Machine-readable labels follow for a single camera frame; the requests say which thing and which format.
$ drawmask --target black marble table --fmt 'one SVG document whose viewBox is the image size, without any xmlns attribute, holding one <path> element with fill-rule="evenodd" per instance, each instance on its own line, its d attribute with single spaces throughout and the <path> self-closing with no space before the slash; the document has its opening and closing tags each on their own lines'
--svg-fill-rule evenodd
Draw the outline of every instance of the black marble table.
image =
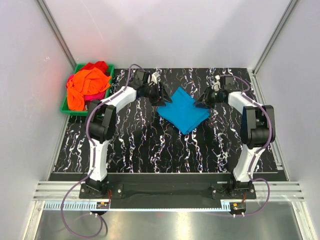
<svg viewBox="0 0 320 240">
<path fill-rule="evenodd" d="M 245 68 L 157 68 L 171 96 L 182 87 L 194 99 L 211 85 L 215 75 L 232 74 L 250 82 Z M 118 91 L 127 80 L 127 69 L 116 69 L 111 86 Z M 239 90 L 243 83 L 236 83 Z M 254 98 L 254 90 L 247 93 Z M 241 114 L 226 104 L 217 104 L 210 117 L 195 130 L 183 135 L 163 119 L 149 101 L 141 98 L 117 115 L 115 135 L 107 153 L 110 173 L 221 173 L 231 172 L 241 154 Z M 89 169 L 89 142 L 85 117 L 69 118 L 53 172 L 81 173 Z M 277 172 L 269 148 L 256 167 L 257 172 Z"/>
</svg>

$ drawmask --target green basket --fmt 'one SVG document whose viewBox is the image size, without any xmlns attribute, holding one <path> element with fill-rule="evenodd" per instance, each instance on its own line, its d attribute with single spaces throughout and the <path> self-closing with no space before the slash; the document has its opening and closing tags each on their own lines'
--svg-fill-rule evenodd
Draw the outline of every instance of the green basket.
<svg viewBox="0 0 320 240">
<path fill-rule="evenodd" d="M 76 74 L 84 65 L 86 64 L 77 64 L 74 70 L 74 74 Z M 107 73 L 110 73 L 111 79 L 109 81 L 109 83 L 112 83 L 112 80 L 114 78 L 114 74 L 115 74 L 115 66 L 113 64 L 108 64 L 108 70 L 106 71 Z M 105 91 L 105 96 L 104 98 L 109 97 L 109 93 L 110 93 L 110 87 Z M 61 112 L 64 114 L 69 114 L 70 116 L 87 116 L 88 111 L 72 111 L 69 109 L 68 107 L 68 102 L 67 102 L 67 94 L 64 97 L 62 106 L 61 106 Z"/>
</svg>

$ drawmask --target pink cloth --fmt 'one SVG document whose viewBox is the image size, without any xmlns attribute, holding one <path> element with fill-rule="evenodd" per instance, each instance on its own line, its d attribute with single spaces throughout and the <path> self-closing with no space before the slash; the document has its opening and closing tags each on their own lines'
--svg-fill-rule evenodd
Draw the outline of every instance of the pink cloth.
<svg viewBox="0 0 320 240">
<path fill-rule="evenodd" d="M 68 80 L 66 81 L 66 83 L 68 83 L 73 77 L 74 77 L 74 74 L 71 74 L 68 77 Z M 105 98 L 105 95 L 106 95 L 106 91 L 103 91 L 93 95 L 84 95 L 83 98 L 85 102 L 91 102 L 92 100 L 95 100 L 95 99 L 102 100 Z"/>
</svg>

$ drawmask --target blue cloth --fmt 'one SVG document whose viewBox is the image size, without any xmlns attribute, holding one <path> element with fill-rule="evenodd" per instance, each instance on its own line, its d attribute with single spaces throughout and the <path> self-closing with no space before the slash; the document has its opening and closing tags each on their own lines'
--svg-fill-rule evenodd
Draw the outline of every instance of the blue cloth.
<svg viewBox="0 0 320 240">
<path fill-rule="evenodd" d="M 166 102 L 166 106 L 159 106 L 156 111 L 183 134 L 192 132 L 210 116 L 208 109 L 195 107 L 195 100 L 181 87 L 171 96 L 171 100 L 172 103 Z"/>
</svg>

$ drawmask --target white wall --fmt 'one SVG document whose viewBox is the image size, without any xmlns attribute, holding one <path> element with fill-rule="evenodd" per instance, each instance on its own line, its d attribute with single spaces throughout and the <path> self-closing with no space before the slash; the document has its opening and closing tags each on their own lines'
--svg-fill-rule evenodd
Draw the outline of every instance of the white wall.
<svg viewBox="0 0 320 240">
<path fill-rule="evenodd" d="M 258 72 L 293 181 L 320 236 L 320 1 L 300 1 Z"/>
<path fill-rule="evenodd" d="M 75 60 L 253 68 L 290 0 L 46 0 Z"/>
<path fill-rule="evenodd" d="M 21 239 L 50 170 L 72 72 L 35 0 L 0 1 L 0 239 Z"/>
</svg>

